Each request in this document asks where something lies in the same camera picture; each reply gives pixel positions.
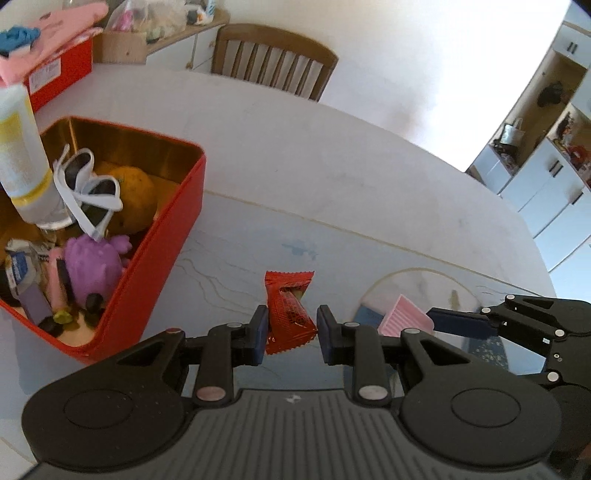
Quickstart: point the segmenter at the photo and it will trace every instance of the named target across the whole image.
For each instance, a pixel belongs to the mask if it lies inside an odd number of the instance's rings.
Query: white sunglasses
[[[64,162],[70,146],[66,145],[61,157],[53,165],[53,181],[68,210],[89,237],[99,241],[114,212],[123,208],[119,182],[109,175],[93,173],[95,156],[82,148]]]

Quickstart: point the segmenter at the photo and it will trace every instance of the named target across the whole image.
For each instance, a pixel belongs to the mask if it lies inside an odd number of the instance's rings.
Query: wooden chair
[[[271,58],[273,49],[276,48],[280,50],[281,53],[279,55],[279,59],[277,60],[271,81],[268,85],[272,88],[281,88],[283,91],[290,90],[294,73],[296,72],[300,58],[302,57],[304,61],[307,59],[306,67],[294,92],[297,96],[304,95],[304,87],[308,81],[308,75],[310,74],[310,69],[312,68],[313,63],[320,63],[322,65],[322,69],[320,70],[320,73],[316,79],[316,82],[314,83],[314,86],[312,87],[309,96],[309,99],[314,100],[315,102],[320,99],[322,92],[324,92],[326,84],[328,83],[330,76],[336,67],[337,62],[339,61],[339,58],[334,54],[334,52],[329,50],[324,45],[318,43],[316,40],[312,40],[311,38],[307,38],[287,30],[282,30],[280,28],[266,27],[264,25],[231,24],[220,28],[217,34],[216,48],[213,54],[212,73],[218,75],[223,74],[226,52],[228,50],[228,42],[230,41],[240,42],[230,73],[230,77],[232,78],[238,77],[244,44],[254,44],[248,59],[248,64],[246,65],[246,69],[244,70],[243,75],[241,75],[243,78],[240,78],[241,80],[246,80],[247,82],[251,81],[255,63],[257,63],[256,55],[258,53],[259,46],[262,45],[267,47],[260,68],[257,68],[258,74],[256,76],[256,83],[258,84],[263,83],[265,80],[269,59]],[[280,78],[285,55],[288,52],[293,53],[295,56],[291,62],[291,66],[287,72],[285,80],[283,81],[283,85],[280,87],[277,85],[277,82]]]

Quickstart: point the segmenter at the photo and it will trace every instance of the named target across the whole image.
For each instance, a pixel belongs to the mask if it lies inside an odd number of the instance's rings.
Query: orange fruit
[[[123,202],[123,210],[115,212],[109,222],[109,234],[133,235],[146,230],[158,209],[158,195],[150,177],[135,167],[118,167],[109,175],[119,182]]]

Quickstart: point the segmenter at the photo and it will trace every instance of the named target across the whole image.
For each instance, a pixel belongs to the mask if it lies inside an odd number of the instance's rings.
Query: barcode sticker
[[[61,59],[48,63],[44,67],[31,73],[29,77],[29,90],[31,95],[41,90],[45,85],[61,75]]]

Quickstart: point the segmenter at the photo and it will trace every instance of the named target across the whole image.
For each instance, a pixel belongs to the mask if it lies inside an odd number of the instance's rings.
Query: purple toy
[[[131,250],[127,235],[118,235],[110,241],[95,242],[88,235],[70,238],[64,248],[64,260],[72,282],[76,303],[86,308],[86,297],[100,294],[107,303],[129,260],[120,258]]]

